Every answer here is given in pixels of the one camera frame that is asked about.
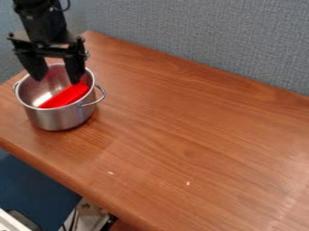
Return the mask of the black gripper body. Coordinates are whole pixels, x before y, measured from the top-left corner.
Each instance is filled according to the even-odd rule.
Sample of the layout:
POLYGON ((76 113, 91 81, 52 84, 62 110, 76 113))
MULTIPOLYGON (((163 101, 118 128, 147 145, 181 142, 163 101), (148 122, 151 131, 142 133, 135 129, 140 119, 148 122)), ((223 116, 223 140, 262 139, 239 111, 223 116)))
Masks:
POLYGON ((13 11, 23 25, 21 32, 12 32, 8 39, 20 60, 86 60, 84 39, 68 30, 64 12, 70 6, 15 5, 13 11))

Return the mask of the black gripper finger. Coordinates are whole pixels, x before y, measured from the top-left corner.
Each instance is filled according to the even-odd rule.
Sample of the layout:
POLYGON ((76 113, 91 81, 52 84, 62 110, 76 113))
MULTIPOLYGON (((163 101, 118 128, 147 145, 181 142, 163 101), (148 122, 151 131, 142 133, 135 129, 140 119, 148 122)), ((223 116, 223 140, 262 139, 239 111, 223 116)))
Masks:
POLYGON ((72 85, 80 82, 80 77, 86 72, 84 57, 71 56, 64 58, 66 70, 72 85))
POLYGON ((48 71, 48 66, 43 57, 32 52, 17 52, 19 61, 31 77, 40 81, 48 71))

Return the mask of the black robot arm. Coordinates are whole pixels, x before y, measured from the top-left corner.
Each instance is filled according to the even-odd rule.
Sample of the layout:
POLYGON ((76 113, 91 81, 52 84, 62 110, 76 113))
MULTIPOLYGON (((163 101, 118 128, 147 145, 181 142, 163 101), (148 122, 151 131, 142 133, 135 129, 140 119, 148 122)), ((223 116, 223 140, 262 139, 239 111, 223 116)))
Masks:
POLYGON ((59 0, 12 0, 13 11, 19 15, 24 31, 11 32, 8 39, 19 62, 31 74, 41 81, 48 72, 45 58, 64 61, 70 82, 78 84, 86 72, 88 52, 84 39, 74 35, 67 27, 64 12, 59 0))

